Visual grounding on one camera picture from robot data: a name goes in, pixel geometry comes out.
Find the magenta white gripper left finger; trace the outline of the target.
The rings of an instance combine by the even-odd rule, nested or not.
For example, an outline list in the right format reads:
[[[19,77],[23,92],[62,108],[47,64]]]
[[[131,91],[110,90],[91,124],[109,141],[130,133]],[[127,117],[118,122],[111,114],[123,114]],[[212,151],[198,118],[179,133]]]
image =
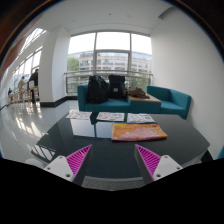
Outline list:
[[[91,157],[92,145],[87,145],[68,156],[59,155],[44,170],[81,186]]]

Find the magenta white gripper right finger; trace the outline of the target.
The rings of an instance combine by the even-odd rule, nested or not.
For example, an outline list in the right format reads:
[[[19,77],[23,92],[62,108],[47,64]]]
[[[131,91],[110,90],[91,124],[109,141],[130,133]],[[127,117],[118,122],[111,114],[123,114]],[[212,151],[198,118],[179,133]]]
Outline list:
[[[160,156],[138,144],[135,145],[134,156],[145,185],[182,169],[169,155]]]

